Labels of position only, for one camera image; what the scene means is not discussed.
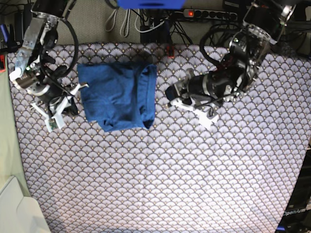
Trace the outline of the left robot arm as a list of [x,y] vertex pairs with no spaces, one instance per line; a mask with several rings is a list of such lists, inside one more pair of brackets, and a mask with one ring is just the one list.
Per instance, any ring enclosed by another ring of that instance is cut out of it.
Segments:
[[[194,113],[199,123],[210,129],[219,119],[215,108],[245,94],[256,80],[264,57],[281,38],[297,4],[296,0],[255,0],[237,29],[210,29],[201,38],[199,48],[216,69],[197,76],[189,69],[183,80],[166,89],[167,106]],[[205,43],[220,32],[233,37],[229,52],[218,61],[207,54]]]

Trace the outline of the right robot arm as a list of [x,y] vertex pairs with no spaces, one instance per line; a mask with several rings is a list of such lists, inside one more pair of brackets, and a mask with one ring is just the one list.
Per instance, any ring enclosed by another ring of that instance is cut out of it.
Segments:
[[[27,91],[45,104],[45,109],[36,102],[31,106],[44,117],[49,132],[64,127],[63,115],[78,114],[74,96],[80,89],[88,87],[87,83],[63,86],[59,82],[59,79],[70,74],[78,61],[78,38],[68,21],[75,4],[74,0],[35,1],[31,9],[34,17],[25,32],[23,44],[17,51],[15,69],[9,75],[15,88]],[[55,60],[48,55],[48,52],[55,47],[58,40],[59,22],[63,22],[72,35],[74,53],[69,66],[51,70],[46,64],[54,64]]]

